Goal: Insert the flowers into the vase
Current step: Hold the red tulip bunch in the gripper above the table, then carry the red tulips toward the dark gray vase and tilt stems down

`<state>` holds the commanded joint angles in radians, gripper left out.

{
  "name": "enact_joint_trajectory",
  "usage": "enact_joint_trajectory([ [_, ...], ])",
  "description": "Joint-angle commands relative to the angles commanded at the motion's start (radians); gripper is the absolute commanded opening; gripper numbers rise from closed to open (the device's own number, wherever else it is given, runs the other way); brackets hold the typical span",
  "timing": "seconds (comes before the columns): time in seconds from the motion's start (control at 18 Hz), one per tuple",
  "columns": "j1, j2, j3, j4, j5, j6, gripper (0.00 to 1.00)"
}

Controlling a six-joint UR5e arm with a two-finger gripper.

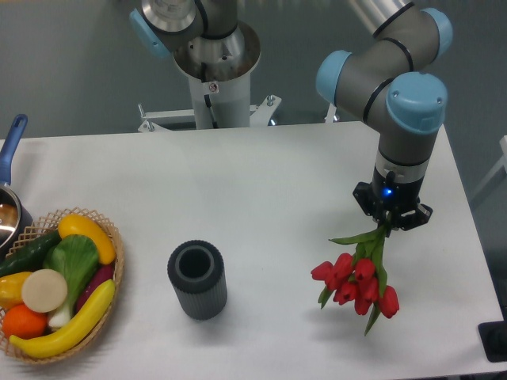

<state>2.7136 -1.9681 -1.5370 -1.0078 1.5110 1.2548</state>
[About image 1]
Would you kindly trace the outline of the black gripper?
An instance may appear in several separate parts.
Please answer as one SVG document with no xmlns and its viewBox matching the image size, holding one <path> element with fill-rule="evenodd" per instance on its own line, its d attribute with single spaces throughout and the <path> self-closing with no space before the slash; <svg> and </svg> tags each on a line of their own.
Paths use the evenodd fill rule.
<svg viewBox="0 0 507 380">
<path fill-rule="evenodd" d="M 423 179 L 402 183 L 394 174 L 383 175 L 374 169 L 372 183 L 359 182 L 353 190 L 353 197 L 377 226 L 385 223 L 387 211 L 390 211 L 393 213 L 393 230 L 412 230 L 427 224 L 433 214 L 431 207 L 419 203 Z"/>
</svg>

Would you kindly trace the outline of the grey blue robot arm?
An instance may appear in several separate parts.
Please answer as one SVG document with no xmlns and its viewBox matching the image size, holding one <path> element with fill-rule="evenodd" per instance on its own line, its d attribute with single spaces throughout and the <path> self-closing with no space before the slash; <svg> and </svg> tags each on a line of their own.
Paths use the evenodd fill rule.
<svg viewBox="0 0 507 380">
<path fill-rule="evenodd" d="M 448 92 L 424 69 L 448 50 L 452 25 L 411 1 L 353 1 L 374 38 L 361 55 L 335 51 L 316 75 L 318 94 L 379 133 L 372 180 L 353 192 L 378 224 L 411 230 L 432 209 L 419 192 L 445 118 Z M 187 77 L 199 129 L 251 127 L 250 75 L 261 54 L 257 33 L 234 1 L 144 1 L 129 20 L 143 46 L 170 57 Z"/>
</svg>

